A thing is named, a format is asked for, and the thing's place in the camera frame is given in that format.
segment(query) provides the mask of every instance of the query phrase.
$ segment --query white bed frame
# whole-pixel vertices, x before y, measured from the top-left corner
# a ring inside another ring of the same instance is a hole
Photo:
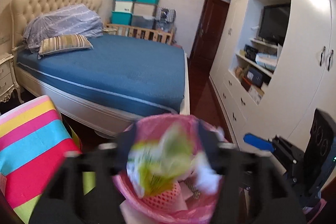
[[[22,35],[26,25],[35,17],[61,7],[84,3],[90,10],[98,12],[101,0],[12,0],[10,3],[13,34],[12,52],[14,56],[24,48]],[[190,114],[189,78],[187,57],[185,57],[185,92],[180,114]],[[64,115],[103,134],[115,136],[124,131],[139,115],[101,106],[56,89],[15,66],[18,83],[35,96],[48,95],[58,110]]]

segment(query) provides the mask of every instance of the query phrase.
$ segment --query pink plastic bag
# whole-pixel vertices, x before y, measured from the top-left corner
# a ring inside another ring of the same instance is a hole
[[[144,118],[137,122],[137,137],[135,142],[159,140],[166,130],[174,123],[179,122],[187,132],[188,137],[194,143],[194,154],[202,150],[201,142],[198,138],[198,119],[195,116],[182,116],[163,114]],[[204,123],[207,130],[215,131],[216,128]],[[215,210],[218,200],[216,195],[201,194],[199,199],[188,199],[189,210],[175,213],[165,213],[154,210],[137,197],[133,190],[132,183],[128,179],[127,173],[122,172],[114,177],[114,183],[130,205],[159,223],[167,224],[206,224],[209,223]]]

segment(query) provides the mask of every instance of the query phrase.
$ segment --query bed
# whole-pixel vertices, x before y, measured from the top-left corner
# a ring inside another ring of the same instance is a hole
[[[24,49],[22,35],[30,21],[75,4],[98,12],[102,0],[11,1],[12,53],[21,86],[35,96],[48,95],[60,112],[107,135],[149,115],[189,115],[188,66],[179,48],[106,34],[89,38],[93,50],[41,60]]]

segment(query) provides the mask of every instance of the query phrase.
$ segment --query wooden floor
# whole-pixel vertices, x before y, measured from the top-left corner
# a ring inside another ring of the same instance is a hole
[[[221,119],[221,113],[218,112],[216,101],[214,101],[211,83],[209,81],[209,71],[203,70],[196,65],[189,66],[189,91],[190,91],[190,113],[197,118],[202,119],[216,127],[221,126],[227,132],[227,125]],[[27,102],[35,97],[25,91],[22,93],[22,99]],[[5,113],[19,105],[17,98],[11,98],[7,103],[0,103],[0,112]],[[106,142],[106,139],[98,136],[95,131],[82,125],[71,118],[65,117],[69,125],[80,137],[83,144],[83,152],[93,150],[100,143]]]

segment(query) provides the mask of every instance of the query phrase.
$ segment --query red stripe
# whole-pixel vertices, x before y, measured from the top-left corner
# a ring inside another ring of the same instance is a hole
[[[57,111],[52,109],[13,129],[0,138],[0,151],[58,119]]]
[[[72,139],[63,140],[10,173],[6,177],[6,200],[9,205],[16,208],[42,194],[44,187],[63,163],[64,153],[67,151],[79,152]]]

